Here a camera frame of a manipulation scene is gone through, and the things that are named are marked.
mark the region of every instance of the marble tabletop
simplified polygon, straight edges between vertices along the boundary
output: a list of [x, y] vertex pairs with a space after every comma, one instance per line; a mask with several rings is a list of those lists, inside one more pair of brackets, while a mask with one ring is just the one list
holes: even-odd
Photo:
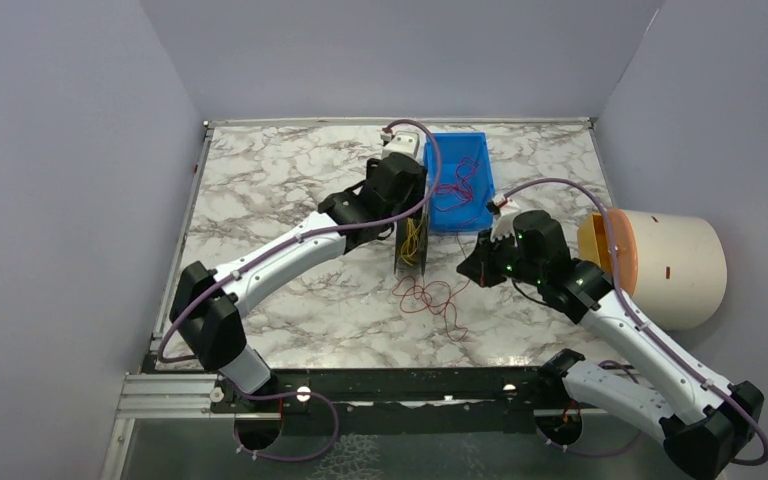
[[[380, 125], [239, 126], [214, 132], [181, 258], [185, 266], [229, 261], [286, 232], [326, 195], [363, 178], [365, 160], [380, 156]], [[432, 125], [434, 132], [487, 135], [497, 191], [539, 177], [584, 184], [610, 204], [605, 179], [584, 125]], [[563, 225], [575, 252], [589, 201], [567, 187], [540, 185], [517, 197], [525, 208], [548, 211]], [[474, 234], [461, 234], [467, 252]], [[429, 239], [425, 282], [455, 289], [463, 259], [454, 236]], [[453, 300], [460, 342], [428, 311], [407, 314], [393, 295], [393, 239], [372, 242], [323, 263], [288, 283], [243, 319], [249, 343], [272, 367], [361, 368], [535, 365], [562, 348], [589, 359], [617, 359], [603, 341], [563, 315], [531, 303], [504, 284], [467, 285]], [[432, 291], [435, 299], [443, 292]], [[420, 304], [409, 299], [406, 308]], [[449, 312], [449, 328], [453, 313]], [[461, 332], [453, 332], [457, 340]], [[189, 353], [173, 337], [168, 354]], [[158, 368], [198, 368], [196, 362]]]

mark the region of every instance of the gray wall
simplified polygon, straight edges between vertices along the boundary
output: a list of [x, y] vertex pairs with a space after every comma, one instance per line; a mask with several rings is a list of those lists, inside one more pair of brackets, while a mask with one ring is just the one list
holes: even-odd
[[661, 0], [141, 0], [211, 120], [598, 115]]
[[[617, 205], [702, 216], [719, 232], [726, 298], [678, 338], [761, 387], [768, 431], [768, 0], [667, 0], [596, 132]], [[762, 477], [768, 466], [730, 470]]]
[[136, 0], [0, 2], [0, 478], [97, 478], [201, 135]]

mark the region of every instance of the metal frame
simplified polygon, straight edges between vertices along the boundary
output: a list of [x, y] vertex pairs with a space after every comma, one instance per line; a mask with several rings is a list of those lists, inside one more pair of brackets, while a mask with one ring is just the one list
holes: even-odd
[[152, 335], [152, 343], [149, 347], [155, 346], [155, 338], [158, 335], [163, 335], [163, 322], [166, 319], [166, 312], [169, 311], [169, 303], [172, 301], [172, 292], [175, 288], [176, 278], [178, 276], [178, 267], [181, 264], [181, 255], [184, 253], [184, 246], [187, 243], [187, 230], [190, 229], [190, 222], [193, 220], [193, 211], [196, 208], [196, 199], [198, 198], [198, 191], [201, 188], [201, 179], [204, 176], [204, 166], [207, 162], [207, 154], [210, 152], [210, 142], [213, 140], [214, 127], [210, 126], [209, 122], [204, 122], [205, 132], [204, 141], [201, 145], [201, 153], [199, 154], [198, 161], [195, 166], [195, 175], [193, 175], [193, 183], [190, 185], [190, 196], [187, 200], [187, 211], [184, 214], [184, 221], [181, 223], [181, 233], [178, 234], [178, 243], [175, 245], [175, 253], [172, 257], [172, 265], [169, 267], [169, 273], [166, 276], [166, 286], [163, 288], [163, 299], [160, 302], [160, 310], [157, 313], [157, 319], [154, 323], [154, 330]]
[[[296, 118], [266, 118], [252, 120], [215, 120], [207, 122], [208, 128], [217, 127], [282, 127], [282, 126], [302, 126], [312, 125], [387, 125], [393, 117], [296, 117]], [[509, 118], [509, 117], [486, 117], [486, 118], [463, 118], [463, 117], [431, 117], [417, 118], [425, 125], [482, 125], [488, 123], [507, 123], [507, 124], [551, 124], [551, 125], [588, 125], [590, 117], [572, 117], [572, 118]]]

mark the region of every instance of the blue plastic tray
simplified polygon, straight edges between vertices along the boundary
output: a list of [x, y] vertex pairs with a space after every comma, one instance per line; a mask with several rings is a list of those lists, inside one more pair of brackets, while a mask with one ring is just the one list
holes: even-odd
[[[430, 230], [432, 232], [457, 233], [475, 232], [490, 228], [493, 215], [487, 210], [487, 202], [496, 194], [493, 173], [490, 170], [490, 154], [487, 152], [487, 137], [483, 133], [435, 133], [434, 138], [443, 154], [443, 171], [440, 185], [454, 184], [458, 180], [456, 171], [465, 157], [477, 162], [475, 174], [467, 181], [472, 187], [473, 199], [465, 205], [451, 208], [462, 202], [454, 194], [437, 193], [431, 197]], [[429, 184], [437, 172], [434, 148], [425, 142], [425, 166], [428, 167]], [[461, 174], [467, 170], [461, 166]]]

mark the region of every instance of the purple cable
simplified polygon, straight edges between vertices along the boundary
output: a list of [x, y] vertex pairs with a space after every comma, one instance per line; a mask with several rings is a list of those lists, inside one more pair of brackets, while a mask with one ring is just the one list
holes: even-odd
[[[628, 369], [625, 365], [615, 361], [615, 360], [604, 360], [599, 364], [600, 368], [605, 368], [607, 365], [613, 365], [619, 369], [621, 369], [623, 372], [625, 372], [626, 375], [628, 375], [628, 378], [631, 379], [634, 383], [640, 383], [637, 381], [637, 378], [635, 378], [634, 374], [631, 373], [631, 370]], [[587, 457], [587, 458], [609, 458], [609, 457], [618, 457], [624, 453], [628, 453], [632, 448], [636, 447], [638, 443], [640, 443], [640, 439], [643, 438], [643, 432], [640, 430], [637, 431], [637, 435], [634, 436], [634, 438], [631, 439], [630, 442], [625, 444], [625, 446], [622, 446], [616, 450], [609, 450], [607, 452], [588, 452], [586, 450], [577, 450], [575, 448], [567, 447], [564, 449], [564, 445], [561, 445], [559, 443], [555, 443], [552, 440], [549, 440], [549, 437], [546, 436], [546, 434], [543, 433], [542, 430], [539, 428], [537, 429], [537, 434], [540, 435], [540, 437], [546, 441], [547, 445], [551, 445], [557, 449], [563, 450], [564, 453], [571, 453], [573, 455], [578, 455], [580, 457]]]
[[[431, 183], [431, 188], [428, 189], [428, 192], [425, 194], [424, 197], [422, 197], [422, 200], [420, 200], [419, 203], [417, 203], [413, 207], [407, 209], [405, 212], [400, 213], [399, 215], [395, 215], [390, 218], [385, 218], [383, 220], [375, 220], [374, 222], [353, 223], [349, 225], [337, 225], [334, 227], [317, 228], [315, 230], [310, 230], [302, 233], [301, 234], [302, 240], [305, 240], [307, 238], [310, 238], [316, 235], [322, 235], [325, 233], [346, 232], [349, 230], [359, 230], [361, 228], [380, 227], [383, 225], [389, 225], [391, 223], [397, 222], [403, 218], [407, 218], [413, 215], [414, 212], [418, 211], [426, 203], [428, 203], [428, 201], [431, 199], [431, 196], [434, 194], [434, 191], [437, 189], [437, 185], [440, 183], [440, 172], [443, 170], [443, 155], [440, 153], [440, 146], [437, 144], [437, 140], [434, 138], [434, 134], [432, 134], [431, 131], [428, 130], [428, 128], [425, 125], [417, 122], [416, 120], [410, 120], [407, 118], [393, 120], [392, 122], [390, 122], [389, 125], [384, 127], [384, 130], [392, 131], [393, 127], [395, 127], [396, 125], [411, 125], [420, 129], [422, 133], [425, 134], [425, 137], [428, 139], [428, 141], [431, 142], [431, 146], [434, 148], [434, 157], [435, 157], [434, 160], [437, 163], [437, 173], [434, 174], [434, 180]], [[241, 274], [245, 273], [251, 268], [259, 265], [261, 262], [271, 257], [272, 255], [275, 255], [281, 250], [289, 247], [290, 245], [295, 245], [298, 242], [299, 240], [297, 240], [296, 238], [291, 238], [282, 243], [279, 243], [278, 245], [275, 245], [269, 250], [263, 252], [263, 254], [260, 255], [259, 257], [254, 258], [250, 262], [246, 263], [245, 265], [237, 269], [237, 272]], [[229, 274], [227, 277], [224, 277], [218, 282], [214, 283], [207, 290], [202, 292], [201, 295], [196, 297], [196, 299], [193, 300], [189, 305], [187, 305], [187, 308], [185, 308], [178, 315], [178, 318], [176, 318], [175, 321], [172, 322], [172, 326], [169, 327], [169, 330], [166, 331], [166, 333], [163, 335], [163, 338], [160, 340], [160, 346], [157, 349], [157, 359], [160, 361], [160, 363], [178, 363], [186, 360], [195, 360], [197, 358], [195, 355], [181, 355], [178, 357], [169, 358], [169, 357], [166, 357], [163, 354], [163, 352], [164, 350], [166, 350], [166, 345], [169, 344], [169, 340], [172, 338], [172, 335], [178, 331], [178, 328], [180, 328], [181, 324], [187, 320], [187, 317], [189, 317], [190, 314], [193, 313], [193, 310], [195, 310], [196, 307], [198, 307], [201, 304], [201, 302], [210, 298], [210, 296], [213, 295], [214, 292], [224, 287], [225, 285], [231, 283], [233, 280], [234, 280], [234, 277]]]
[[[252, 400], [252, 401], [264, 401], [264, 400], [280, 400], [282, 398], [287, 397], [295, 397], [299, 395], [298, 392], [284, 392], [284, 393], [276, 393], [273, 395], [249, 395], [248, 393], [243, 393], [239, 388], [237, 388], [236, 385], [234, 385], [234, 389], [237, 391], [238, 394], [240, 394], [243, 398], [246, 400]], [[234, 427], [234, 440], [237, 442], [238, 450], [239, 452], [246, 452], [250, 455], [252, 455], [252, 458], [265, 458], [267, 460], [275, 460], [277, 462], [306, 462], [308, 460], [313, 460], [316, 457], [319, 457], [321, 455], [324, 455], [328, 450], [331, 449], [331, 447], [334, 446], [335, 443], [337, 443], [337, 437], [340, 435], [340, 416], [337, 414], [337, 407], [334, 406], [334, 403], [331, 402], [331, 400], [328, 400], [325, 398], [324, 395], [316, 392], [310, 392], [310, 393], [304, 393], [304, 395], [310, 395], [311, 397], [318, 398], [325, 402], [326, 405], [328, 405], [328, 408], [331, 409], [331, 415], [334, 417], [334, 431], [331, 433], [331, 438], [328, 439], [328, 443], [325, 444], [324, 447], [320, 448], [316, 452], [302, 455], [299, 457], [284, 457], [281, 455], [273, 455], [271, 453], [259, 453], [256, 450], [249, 450], [243, 445], [243, 442], [240, 440], [240, 436], [237, 434], [237, 428]]]
[[[663, 350], [674, 362], [679, 364], [681, 368], [684, 369], [691, 377], [696, 379], [700, 384], [705, 384], [707, 379], [704, 375], [697, 372], [695, 368], [693, 368], [692, 365], [688, 364], [686, 361], [684, 361], [681, 356], [678, 355], [678, 353], [675, 352], [672, 348], [670, 348], [669, 345], [667, 345], [663, 340], [661, 340], [660, 337], [653, 334], [649, 331], [648, 328], [645, 328], [643, 325], [643, 320], [640, 319], [640, 317], [637, 316], [637, 314], [634, 312], [634, 309], [631, 308], [631, 305], [628, 304], [628, 301], [625, 299], [625, 295], [622, 294], [622, 286], [620, 283], [620, 269], [619, 269], [619, 259], [617, 257], [617, 249], [614, 248], [614, 245], [616, 245], [615, 236], [614, 236], [614, 229], [611, 225], [611, 219], [608, 217], [608, 210], [605, 208], [605, 205], [602, 204], [602, 202], [594, 195], [592, 192], [584, 188], [583, 185], [573, 182], [572, 180], [567, 180], [565, 178], [541, 178], [539, 180], [532, 180], [529, 182], [525, 182], [522, 185], [515, 187], [511, 189], [510, 191], [505, 193], [505, 198], [510, 198], [513, 194], [526, 189], [528, 187], [533, 187], [535, 185], [540, 185], [543, 183], [561, 183], [564, 185], [568, 185], [570, 187], [573, 187], [577, 190], [579, 190], [581, 193], [587, 196], [587, 198], [590, 199], [590, 201], [593, 202], [594, 205], [596, 205], [596, 209], [599, 210], [599, 213], [602, 215], [602, 219], [605, 222], [605, 232], [608, 234], [608, 245], [611, 246], [609, 248], [610, 254], [611, 254], [611, 275], [614, 280], [614, 290], [616, 291], [617, 298], [620, 301], [620, 304], [622, 305], [623, 309], [626, 311], [628, 316], [634, 321], [634, 323], [640, 328], [641, 331], [645, 332], [646, 335], [649, 336], [649, 338], [655, 342], [659, 347], [661, 347], [661, 350]], [[758, 425], [758, 422], [755, 421], [754, 418], [752, 418], [749, 413], [743, 409], [731, 396], [729, 396], [726, 392], [722, 391], [720, 388], [718, 388], [716, 385], [710, 385], [708, 388], [711, 389], [714, 394], [716, 394], [718, 397], [722, 398], [724, 402], [728, 403], [731, 408], [734, 409], [735, 412], [740, 415], [741, 418], [743, 418], [744, 421], [746, 421], [747, 424], [752, 428], [752, 430], [755, 431], [755, 433], [758, 435], [758, 438], [761, 440], [761, 444], [764, 447], [764, 452], [761, 454], [758, 458], [753, 458], [751, 460], [741, 460], [741, 459], [734, 459], [731, 462], [735, 465], [744, 465], [744, 466], [758, 466], [763, 465], [764, 463], [767, 463], [768, 461], [768, 437], [767, 434], [764, 433], [764, 430], [761, 429], [761, 426]]]

